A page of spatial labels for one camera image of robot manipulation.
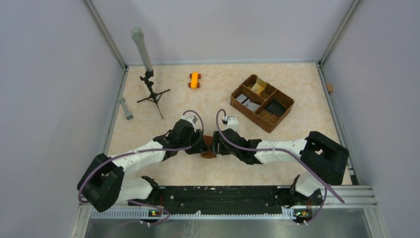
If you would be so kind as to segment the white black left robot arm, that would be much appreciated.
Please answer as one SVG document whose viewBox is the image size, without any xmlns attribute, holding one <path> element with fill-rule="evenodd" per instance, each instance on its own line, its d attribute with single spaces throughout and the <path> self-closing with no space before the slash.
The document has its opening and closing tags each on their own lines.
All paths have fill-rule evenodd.
<svg viewBox="0 0 420 238">
<path fill-rule="evenodd" d="M 139 199 L 147 205 L 158 201 L 159 192 L 150 178 L 129 176 L 151 164 L 174 157 L 180 151 L 200 154 L 205 149 L 203 132 L 196 116 L 182 117 L 173 129 L 129 152 L 109 157 L 98 154 L 77 184 L 78 199 L 103 212 L 115 203 Z"/>
</svg>

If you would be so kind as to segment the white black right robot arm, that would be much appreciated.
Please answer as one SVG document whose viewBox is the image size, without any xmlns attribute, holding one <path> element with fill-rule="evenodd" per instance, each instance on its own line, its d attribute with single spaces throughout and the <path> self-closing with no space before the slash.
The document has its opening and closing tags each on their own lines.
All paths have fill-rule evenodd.
<svg viewBox="0 0 420 238">
<path fill-rule="evenodd" d="M 233 129 L 216 130 L 211 146 L 214 153 L 233 155 L 247 165 L 302 165 L 305 171 L 295 178 L 290 191 L 296 204 L 304 204 L 325 185 L 342 185 L 348 168 L 348 149 L 318 131 L 302 139 L 266 141 L 245 139 Z"/>
</svg>

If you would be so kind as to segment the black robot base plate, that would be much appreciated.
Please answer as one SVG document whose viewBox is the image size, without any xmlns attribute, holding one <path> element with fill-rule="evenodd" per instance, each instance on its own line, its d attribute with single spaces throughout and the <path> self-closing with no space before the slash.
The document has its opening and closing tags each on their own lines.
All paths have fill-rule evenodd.
<svg viewBox="0 0 420 238">
<path fill-rule="evenodd" d="M 294 206 L 320 205 L 321 191 L 305 197 L 289 186 L 160 186 L 147 199 L 135 202 L 162 206 L 170 214 L 281 214 Z"/>
</svg>

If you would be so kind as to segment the brown leather card holder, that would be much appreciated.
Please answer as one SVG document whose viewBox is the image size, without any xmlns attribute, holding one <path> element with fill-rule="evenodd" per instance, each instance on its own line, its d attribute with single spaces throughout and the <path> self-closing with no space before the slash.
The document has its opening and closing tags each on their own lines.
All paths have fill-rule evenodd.
<svg viewBox="0 0 420 238">
<path fill-rule="evenodd" d="M 206 159 L 213 159 L 216 158 L 216 154 L 214 154 L 212 152 L 212 142 L 213 142 L 213 137 L 212 136 L 208 136 L 208 135 L 204 135 L 203 136 L 203 141 L 207 147 L 207 150 L 201 153 L 201 157 L 202 158 L 206 158 Z"/>
</svg>

